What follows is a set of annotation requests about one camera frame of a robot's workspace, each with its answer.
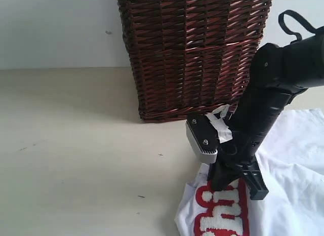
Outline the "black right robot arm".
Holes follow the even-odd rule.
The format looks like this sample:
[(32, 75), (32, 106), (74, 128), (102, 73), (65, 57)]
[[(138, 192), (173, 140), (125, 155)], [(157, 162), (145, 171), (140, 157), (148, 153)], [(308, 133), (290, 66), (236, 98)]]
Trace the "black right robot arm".
[(252, 200), (268, 194), (256, 151), (274, 122), (293, 99), (323, 85), (323, 28), (285, 47), (267, 43), (254, 55), (250, 80), (235, 111), (225, 119), (232, 139), (219, 145), (209, 168), (212, 191), (222, 191), (243, 179)]

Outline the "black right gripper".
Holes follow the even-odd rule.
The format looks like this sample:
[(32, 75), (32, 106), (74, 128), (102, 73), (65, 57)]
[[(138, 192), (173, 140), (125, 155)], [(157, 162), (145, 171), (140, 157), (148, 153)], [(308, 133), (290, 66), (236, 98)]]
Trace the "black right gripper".
[(218, 146), (216, 162), (210, 164), (208, 182), (212, 191), (223, 191), (238, 178), (243, 178), (250, 199), (264, 200), (269, 190), (263, 180), (256, 151), (263, 141), (263, 135), (234, 131), (232, 139)]

